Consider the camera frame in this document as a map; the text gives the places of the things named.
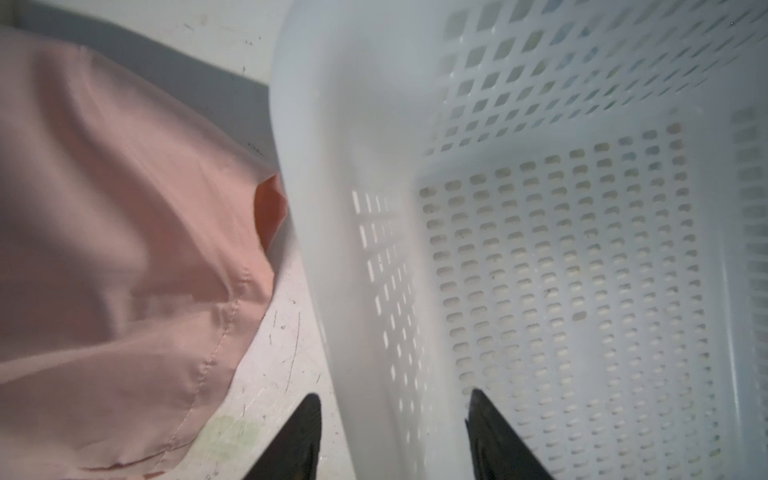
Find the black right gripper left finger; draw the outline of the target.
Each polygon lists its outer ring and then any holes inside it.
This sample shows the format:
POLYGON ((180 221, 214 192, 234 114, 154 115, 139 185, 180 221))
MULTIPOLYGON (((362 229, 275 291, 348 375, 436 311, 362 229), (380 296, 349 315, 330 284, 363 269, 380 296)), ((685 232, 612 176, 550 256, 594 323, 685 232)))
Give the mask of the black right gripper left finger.
POLYGON ((321 400, 308 394, 243 477, 315 480, 322 438, 321 400))

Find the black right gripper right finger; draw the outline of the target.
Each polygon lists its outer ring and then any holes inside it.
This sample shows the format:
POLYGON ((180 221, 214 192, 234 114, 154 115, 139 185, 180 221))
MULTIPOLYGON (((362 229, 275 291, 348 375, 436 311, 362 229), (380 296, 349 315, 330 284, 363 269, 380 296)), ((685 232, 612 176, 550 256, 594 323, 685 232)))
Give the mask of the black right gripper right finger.
POLYGON ((471 393, 465 424, 477 480, 553 480, 480 389, 471 393))

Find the white plastic basket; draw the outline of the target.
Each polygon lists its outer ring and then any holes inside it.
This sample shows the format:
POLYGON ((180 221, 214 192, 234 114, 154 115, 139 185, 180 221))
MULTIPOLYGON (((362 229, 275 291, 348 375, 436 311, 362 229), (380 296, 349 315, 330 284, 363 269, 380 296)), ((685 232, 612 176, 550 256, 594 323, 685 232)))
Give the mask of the white plastic basket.
POLYGON ((360 479, 767 475, 767 5, 296 1, 270 113, 360 479))

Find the pink shorts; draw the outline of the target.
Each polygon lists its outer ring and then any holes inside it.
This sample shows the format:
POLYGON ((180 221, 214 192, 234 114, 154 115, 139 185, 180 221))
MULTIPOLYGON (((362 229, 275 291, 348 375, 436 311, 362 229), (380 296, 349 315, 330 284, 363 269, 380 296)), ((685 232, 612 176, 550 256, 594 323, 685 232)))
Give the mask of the pink shorts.
POLYGON ((174 468, 273 295, 277 172, 86 47, 1 31, 1 475, 174 468))

